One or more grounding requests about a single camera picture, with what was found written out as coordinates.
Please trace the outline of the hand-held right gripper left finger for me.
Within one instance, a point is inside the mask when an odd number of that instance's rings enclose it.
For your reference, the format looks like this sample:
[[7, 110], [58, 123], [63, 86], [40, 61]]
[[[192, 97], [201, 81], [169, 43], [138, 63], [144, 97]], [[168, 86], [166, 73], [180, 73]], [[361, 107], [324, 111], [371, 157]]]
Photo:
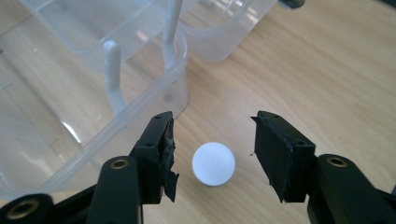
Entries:
[[165, 195], [176, 200], [179, 174], [175, 163], [174, 116], [171, 111], [154, 116], [130, 155], [137, 161], [142, 204], [158, 204]]

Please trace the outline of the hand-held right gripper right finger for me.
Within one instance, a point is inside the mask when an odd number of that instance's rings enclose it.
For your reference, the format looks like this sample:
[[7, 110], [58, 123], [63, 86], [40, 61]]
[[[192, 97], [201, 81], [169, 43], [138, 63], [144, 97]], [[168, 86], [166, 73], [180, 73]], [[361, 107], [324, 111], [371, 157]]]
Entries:
[[316, 145], [281, 116], [259, 111], [254, 153], [282, 203], [303, 203]]

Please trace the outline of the small white-capped bottle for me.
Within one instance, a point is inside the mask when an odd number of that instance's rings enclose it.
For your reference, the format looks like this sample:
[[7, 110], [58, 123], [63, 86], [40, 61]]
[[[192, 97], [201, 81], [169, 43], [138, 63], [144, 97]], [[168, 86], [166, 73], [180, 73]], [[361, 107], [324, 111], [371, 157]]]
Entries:
[[209, 187], [227, 183], [233, 176], [235, 166], [232, 151], [218, 142], [201, 145], [191, 161], [192, 171], [197, 180]]

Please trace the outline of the clear plastic storage box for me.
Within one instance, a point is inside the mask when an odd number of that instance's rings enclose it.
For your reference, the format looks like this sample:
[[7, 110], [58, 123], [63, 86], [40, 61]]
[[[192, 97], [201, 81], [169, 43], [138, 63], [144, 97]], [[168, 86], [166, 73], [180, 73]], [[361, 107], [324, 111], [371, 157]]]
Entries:
[[0, 0], [0, 199], [79, 190], [277, 0]]

